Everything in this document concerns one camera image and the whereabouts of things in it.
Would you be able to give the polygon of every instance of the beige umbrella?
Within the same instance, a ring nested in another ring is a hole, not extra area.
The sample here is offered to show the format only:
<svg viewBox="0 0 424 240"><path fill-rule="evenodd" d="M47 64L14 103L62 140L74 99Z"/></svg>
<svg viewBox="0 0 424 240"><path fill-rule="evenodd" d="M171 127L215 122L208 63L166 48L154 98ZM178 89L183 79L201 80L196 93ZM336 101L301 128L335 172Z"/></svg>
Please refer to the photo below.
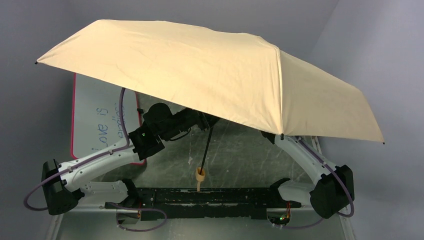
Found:
<svg viewBox="0 0 424 240"><path fill-rule="evenodd" d="M97 20L37 62L273 134L384 142L361 91L252 34Z"/></svg>

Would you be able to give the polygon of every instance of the whiteboard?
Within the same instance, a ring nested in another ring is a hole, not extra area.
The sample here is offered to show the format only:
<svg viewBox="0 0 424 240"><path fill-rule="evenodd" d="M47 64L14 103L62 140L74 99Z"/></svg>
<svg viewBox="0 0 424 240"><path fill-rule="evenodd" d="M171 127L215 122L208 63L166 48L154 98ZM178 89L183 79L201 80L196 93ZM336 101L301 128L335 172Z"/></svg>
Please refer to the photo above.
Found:
<svg viewBox="0 0 424 240"><path fill-rule="evenodd" d="M75 74L73 81L71 155L78 159L104 149L124 137L119 120L121 87ZM134 91L123 96L123 118L128 133L141 124Z"/></svg>

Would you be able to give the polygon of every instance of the scratched surface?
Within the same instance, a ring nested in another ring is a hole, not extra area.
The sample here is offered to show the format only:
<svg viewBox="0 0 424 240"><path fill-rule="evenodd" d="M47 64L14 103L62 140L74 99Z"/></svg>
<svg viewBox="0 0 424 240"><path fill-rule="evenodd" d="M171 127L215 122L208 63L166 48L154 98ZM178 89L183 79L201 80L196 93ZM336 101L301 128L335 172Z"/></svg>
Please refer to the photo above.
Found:
<svg viewBox="0 0 424 240"><path fill-rule="evenodd" d="M158 102L168 104L173 114L183 109L144 94L138 99L145 111ZM131 178L137 187L195 188L195 171L202 163L207 139L208 132L194 127L186 137L164 142L165 149L149 157L147 167L122 166L96 181ZM311 182L287 153L272 145L258 130L222 119L213 129L205 170L201 186L206 188L268 187L281 178Z"/></svg>

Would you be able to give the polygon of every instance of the table surface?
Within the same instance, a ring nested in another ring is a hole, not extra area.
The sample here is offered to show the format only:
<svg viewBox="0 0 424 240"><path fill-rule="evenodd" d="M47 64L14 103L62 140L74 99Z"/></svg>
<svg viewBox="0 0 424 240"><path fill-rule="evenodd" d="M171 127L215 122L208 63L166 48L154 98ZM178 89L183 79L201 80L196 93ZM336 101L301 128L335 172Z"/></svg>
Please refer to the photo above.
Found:
<svg viewBox="0 0 424 240"><path fill-rule="evenodd" d="M293 211L292 223L305 226L317 221L313 211ZM162 220L139 221L126 227L148 229ZM345 240L339 216L334 215L318 226L303 230L286 230L272 227L267 220L249 217L169 219L159 229L149 232L123 231L115 226L112 213L68 212L63 216L58 240Z"/></svg>
<svg viewBox="0 0 424 240"><path fill-rule="evenodd" d="M140 93L138 101L145 111L158 102L168 104L173 114L183 109ZM164 142L165 149L149 157L146 166L125 165L94 181L130 178L137 187L195 188L195 171L201 165L207 139L208 132L194 127L186 137ZM268 187L281 178L311 183L305 171L258 130L227 120L220 120L214 127L205 170L201 185L205 188Z"/></svg>

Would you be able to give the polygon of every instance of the wire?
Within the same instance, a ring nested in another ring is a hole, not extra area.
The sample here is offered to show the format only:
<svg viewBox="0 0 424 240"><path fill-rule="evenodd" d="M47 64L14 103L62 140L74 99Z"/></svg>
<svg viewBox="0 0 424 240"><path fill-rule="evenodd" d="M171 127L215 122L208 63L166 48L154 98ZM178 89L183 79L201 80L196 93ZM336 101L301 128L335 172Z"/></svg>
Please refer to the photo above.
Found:
<svg viewBox="0 0 424 240"><path fill-rule="evenodd" d="M302 229L308 229L308 228L315 227L316 225L320 224L323 220L324 220L324 218L321 218L317 222L314 222L312 224L305 225L305 226L284 226L284 225L280 225L280 224L277 224L277 225L280 226L283 229L302 230Z"/></svg>
<svg viewBox="0 0 424 240"><path fill-rule="evenodd" d="M177 141L177 140L180 140L180 139L184 138L185 136L187 136L187 135L188 135L191 131L192 131L192 128L190 127L184 135L179 136L179 137L177 137L177 138L170 139L170 141Z"/></svg>
<svg viewBox="0 0 424 240"><path fill-rule="evenodd" d="M142 211L142 212L143 211L145 211L145 212L158 212L158 213L163 214L163 216L164 216L163 221L159 225L154 226L152 228L148 228L148 229L131 229L131 228L123 227L121 224L119 224L118 214L116 214L116 226L118 228L122 229L122 230L125 230L125 231L136 232L136 233L144 233L144 232L153 231L153 230L156 230L156 229L162 227L167 222L167 219L168 219L167 214L164 211L160 210L160 209L156 209L156 208L131 208L131 207L124 207L124 206L119 206L118 204L113 203L113 202L109 202L109 204L112 205L112 206L114 206L115 208L118 208L118 209L137 210L137 211Z"/></svg>
<svg viewBox="0 0 424 240"><path fill-rule="evenodd" d="M290 219L290 216L292 215L292 205L290 204L290 202L287 202L287 207L285 209L285 215L287 216L287 218Z"/></svg>
<svg viewBox="0 0 424 240"><path fill-rule="evenodd" d="M200 175L202 175L203 166L205 165L206 155L208 154L209 143L211 142L213 130L214 130L214 127L211 127L210 130L209 130L209 135L207 136L206 148L204 150L203 160L201 161L201 167L200 167L200 172L199 172Z"/></svg>
<svg viewBox="0 0 424 240"><path fill-rule="evenodd" d="M140 204L138 205L138 208L141 209L142 208L142 202L140 202ZM142 216L142 212L138 211L137 212L137 217L140 218Z"/></svg>

